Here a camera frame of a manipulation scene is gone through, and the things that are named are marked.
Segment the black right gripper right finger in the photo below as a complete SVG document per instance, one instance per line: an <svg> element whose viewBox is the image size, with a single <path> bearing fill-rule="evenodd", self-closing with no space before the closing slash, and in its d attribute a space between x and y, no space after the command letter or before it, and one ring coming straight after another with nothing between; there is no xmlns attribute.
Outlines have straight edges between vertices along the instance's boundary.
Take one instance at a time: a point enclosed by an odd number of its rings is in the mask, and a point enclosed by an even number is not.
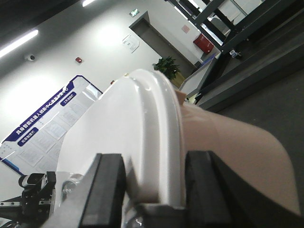
<svg viewBox="0 0 304 228"><path fill-rule="evenodd" d="M143 228L302 228L304 218L243 180L212 151L185 159L186 206L139 204Z"/></svg>

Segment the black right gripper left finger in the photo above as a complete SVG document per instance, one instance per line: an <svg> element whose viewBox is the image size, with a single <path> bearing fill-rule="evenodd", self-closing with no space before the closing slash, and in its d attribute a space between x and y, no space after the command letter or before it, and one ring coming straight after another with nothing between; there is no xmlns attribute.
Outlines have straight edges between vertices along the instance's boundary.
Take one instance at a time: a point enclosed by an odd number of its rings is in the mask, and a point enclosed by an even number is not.
<svg viewBox="0 0 304 228"><path fill-rule="evenodd" d="M119 228L126 189L120 154L97 154L88 173L53 216L55 228Z"/></svg>

